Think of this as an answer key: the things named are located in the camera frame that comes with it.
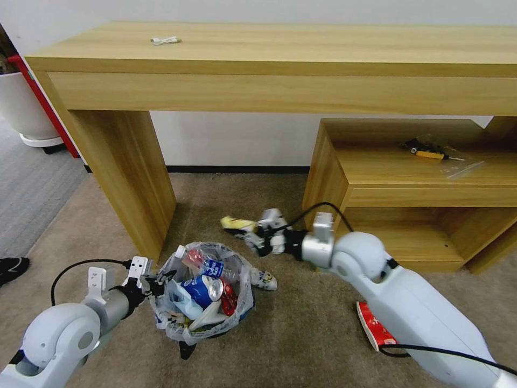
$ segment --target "wooden shelf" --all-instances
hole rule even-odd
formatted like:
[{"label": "wooden shelf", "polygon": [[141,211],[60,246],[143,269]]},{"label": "wooden shelf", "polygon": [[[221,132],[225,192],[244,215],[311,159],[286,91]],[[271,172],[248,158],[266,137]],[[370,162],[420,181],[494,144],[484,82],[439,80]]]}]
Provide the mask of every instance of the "wooden shelf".
[{"label": "wooden shelf", "polygon": [[[402,266],[415,271],[456,271],[465,263],[447,235],[426,208],[354,207],[345,211],[353,228],[371,233]],[[340,223],[336,239],[348,230]]]},{"label": "wooden shelf", "polygon": [[[492,142],[471,120],[324,120],[347,181],[343,205],[517,206],[517,153]],[[485,163],[448,179],[439,161],[412,155],[399,144],[431,133],[468,158]]]},{"label": "wooden shelf", "polygon": [[439,161],[412,155],[396,146],[360,147],[335,143],[336,156],[348,183],[364,187],[439,186],[457,188],[517,188],[517,153],[504,149],[470,149],[469,157],[486,163],[468,175],[448,179],[441,165],[455,161]]},{"label": "wooden shelf", "polygon": [[[440,166],[448,161],[399,147],[423,134],[486,163],[450,180]],[[517,153],[499,138],[463,119],[323,119],[303,206],[339,206],[355,230],[379,237],[410,269],[456,271],[517,223]],[[334,220],[338,239],[347,230],[335,212]]]}]

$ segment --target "carpet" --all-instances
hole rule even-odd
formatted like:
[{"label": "carpet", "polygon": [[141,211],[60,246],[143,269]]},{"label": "carpet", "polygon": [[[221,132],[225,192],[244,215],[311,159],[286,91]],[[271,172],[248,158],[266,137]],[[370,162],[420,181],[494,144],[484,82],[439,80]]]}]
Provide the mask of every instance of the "carpet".
[{"label": "carpet", "polygon": [[0,257],[27,255],[85,177],[81,159],[23,144],[0,116]]},{"label": "carpet", "polygon": [[[178,207],[163,256],[177,244],[220,241],[271,271],[278,291],[257,289],[256,308],[247,318],[227,335],[198,344],[188,361],[180,359],[178,344],[155,328],[144,303],[68,386],[444,386],[411,359],[373,351],[354,309],[360,296],[351,286],[287,255],[258,258],[221,230],[222,216],[257,219],[268,207],[279,207],[292,219],[301,208],[305,175],[173,174],[171,179]],[[0,365],[14,355],[31,320],[50,306],[50,285],[62,268],[79,260],[126,260],[135,254],[96,181],[88,176],[30,251],[27,273],[0,288]],[[514,368],[516,269],[513,256],[479,276],[467,271],[425,276],[480,328],[494,358]],[[86,274],[87,266],[67,273],[58,283],[57,302],[81,301]],[[117,276],[124,278],[123,268]]]}]

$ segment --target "bottle label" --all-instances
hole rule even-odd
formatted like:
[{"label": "bottle label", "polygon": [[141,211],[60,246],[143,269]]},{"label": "bottle label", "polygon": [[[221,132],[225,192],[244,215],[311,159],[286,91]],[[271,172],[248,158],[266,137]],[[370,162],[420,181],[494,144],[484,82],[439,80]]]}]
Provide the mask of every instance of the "bottle label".
[{"label": "bottle label", "polygon": [[212,259],[208,259],[207,264],[208,265],[205,266],[205,270],[203,271],[202,275],[207,275],[211,278],[220,278],[224,264],[221,261],[215,261]]}]

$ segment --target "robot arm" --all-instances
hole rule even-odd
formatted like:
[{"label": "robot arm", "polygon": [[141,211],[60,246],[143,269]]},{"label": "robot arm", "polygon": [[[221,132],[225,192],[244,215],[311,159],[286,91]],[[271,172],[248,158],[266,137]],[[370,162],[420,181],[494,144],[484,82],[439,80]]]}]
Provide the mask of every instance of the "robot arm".
[{"label": "robot arm", "polygon": [[0,374],[1,388],[64,387],[88,355],[145,299],[141,276],[152,261],[134,257],[129,274],[115,287],[114,269],[90,267],[88,295],[81,303],[46,309],[32,321],[22,347]]},{"label": "robot arm", "polygon": [[[334,244],[330,213],[317,213],[313,234],[279,230],[278,224],[287,225],[280,211],[266,210],[256,233],[248,231],[243,238],[260,255],[291,253],[350,283],[401,344],[448,349],[493,362],[478,328],[423,277],[400,266],[377,237],[351,232]],[[407,352],[435,378],[459,388],[517,387],[515,376],[471,359]]]}]

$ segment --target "flower pot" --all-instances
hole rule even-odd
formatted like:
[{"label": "flower pot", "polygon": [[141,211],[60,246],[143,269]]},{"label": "flower pot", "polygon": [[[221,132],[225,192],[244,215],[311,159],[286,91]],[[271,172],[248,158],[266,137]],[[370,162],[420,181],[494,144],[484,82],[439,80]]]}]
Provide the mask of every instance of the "flower pot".
[{"label": "flower pot", "polygon": [[63,143],[21,73],[0,75],[0,114],[28,146]]}]

